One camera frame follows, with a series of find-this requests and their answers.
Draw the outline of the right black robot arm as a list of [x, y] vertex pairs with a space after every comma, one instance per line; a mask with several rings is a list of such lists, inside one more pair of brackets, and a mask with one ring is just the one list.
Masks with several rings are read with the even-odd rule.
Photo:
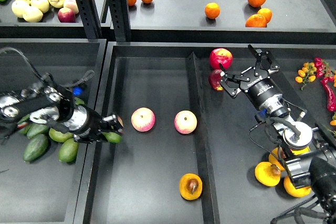
[[271, 223], [292, 217], [304, 223], [304, 217], [335, 223], [335, 143], [327, 129], [310, 127], [302, 121], [306, 110], [297, 118], [291, 115], [294, 105], [283, 96], [282, 90], [271, 78], [279, 65], [270, 51], [248, 45], [256, 59], [255, 65], [239, 74], [232, 74], [218, 63], [219, 84], [232, 97], [244, 93], [258, 113], [258, 125], [265, 125], [268, 139], [277, 145], [277, 153], [270, 152], [278, 162], [274, 167], [283, 168], [296, 190], [309, 187], [313, 195], [274, 217]]

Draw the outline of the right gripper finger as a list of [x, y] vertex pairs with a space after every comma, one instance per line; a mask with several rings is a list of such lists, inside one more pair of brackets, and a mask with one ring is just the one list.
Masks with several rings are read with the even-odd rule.
[[261, 49], [255, 49], [252, 45], [248, 45], [248, 50], [256, 59], [254, 66], [255, 77], [262, 76], [263, 78], [266, 78], [280, 70], [278, 62], [269, 50], [262, 51]]
[[245, 77], [242, 74], [228, 73], [221, 63], [219, 64], [219, 67], [221, 70], [221, 79], [219, 80], [219, 84], [231, 96], [231, 98], [236, 98], [241, 92], [240, 83], [249, 82], [249, 77]]

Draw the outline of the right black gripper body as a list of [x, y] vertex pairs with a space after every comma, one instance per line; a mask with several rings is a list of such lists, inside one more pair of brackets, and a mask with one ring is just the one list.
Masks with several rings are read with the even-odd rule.
[[282, 108], [280, 99], [282, 92], [270, 77], [268, 71], [248, 68], [240, 74], [248, 81], [240, 81], [239, 88], [257, 110], [279, 110]]

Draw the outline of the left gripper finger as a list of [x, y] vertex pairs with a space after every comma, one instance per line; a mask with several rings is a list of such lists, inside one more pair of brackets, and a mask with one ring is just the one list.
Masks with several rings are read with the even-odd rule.
[[75, 142], [84, 144], [91, 144], [93, 142], [108, 142], [106, 137], [103, 135], [79, 136], [74, 134], [73, 139]]
[[123, 134], [123, 122], [121, 118], [116, 114], [103, 117], [102, 118], [102, 132], [106, 132], [106, 133], [113, 132], [116, 134]]

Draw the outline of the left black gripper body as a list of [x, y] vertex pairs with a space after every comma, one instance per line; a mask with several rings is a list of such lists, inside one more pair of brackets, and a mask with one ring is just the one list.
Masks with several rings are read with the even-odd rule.
[[73, 135], [102, 135], [102, 118], [100, 114], [85, 105], [75, 105], [70, 118], [62, 124]]

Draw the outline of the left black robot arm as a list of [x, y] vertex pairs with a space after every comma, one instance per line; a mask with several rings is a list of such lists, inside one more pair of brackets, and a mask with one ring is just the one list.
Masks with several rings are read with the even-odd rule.
[[108, 141], [108, 134], [123, 134], [123, 123], [119, 116], [103, 117], [86, 105], [77, 105], [73, 88], [93, 77], [88, 70], [79, 80], [65, 85], [55, 82], [49, 73], [41, 75], [28, 58], [13, 47], [1, 48], [1, 53], [18, 53], [30, 67], [37, 82], [21, 91], [1, 93], [1, 127], [7, 129], [5, 137], [18, 131], [19, 121], [29, 116], [31, 122], [46, 125], [62, 133], [72, 133], [81, 143]]

